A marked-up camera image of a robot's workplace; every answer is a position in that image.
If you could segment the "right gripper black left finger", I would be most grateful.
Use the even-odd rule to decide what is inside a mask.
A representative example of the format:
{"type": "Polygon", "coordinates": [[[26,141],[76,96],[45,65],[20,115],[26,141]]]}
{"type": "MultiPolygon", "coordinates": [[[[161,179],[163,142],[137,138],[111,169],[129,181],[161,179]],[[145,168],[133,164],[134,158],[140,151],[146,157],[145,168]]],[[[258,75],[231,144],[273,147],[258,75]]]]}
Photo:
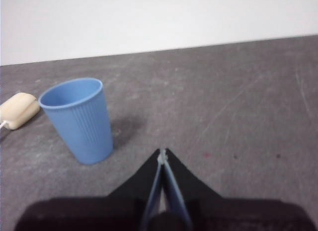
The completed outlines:
{"type": "Polygon", "coordinates": [[[57,197],[28,206],[16,231],[136,231],[158,169],[155,152],[123,184],[106,196],[57,197]]]}

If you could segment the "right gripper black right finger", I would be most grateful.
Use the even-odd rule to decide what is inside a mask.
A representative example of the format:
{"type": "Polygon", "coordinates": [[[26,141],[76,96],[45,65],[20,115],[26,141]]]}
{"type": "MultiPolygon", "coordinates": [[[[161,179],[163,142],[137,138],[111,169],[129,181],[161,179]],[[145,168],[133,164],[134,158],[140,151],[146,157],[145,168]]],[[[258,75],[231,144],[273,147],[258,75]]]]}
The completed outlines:
{"type": "Polygon", "coordinates": [[[171,207],[194,231],[309,231],[299,205],[275,199],[226,198],[198,179],[169,149],[163,150],[171,207]]]}

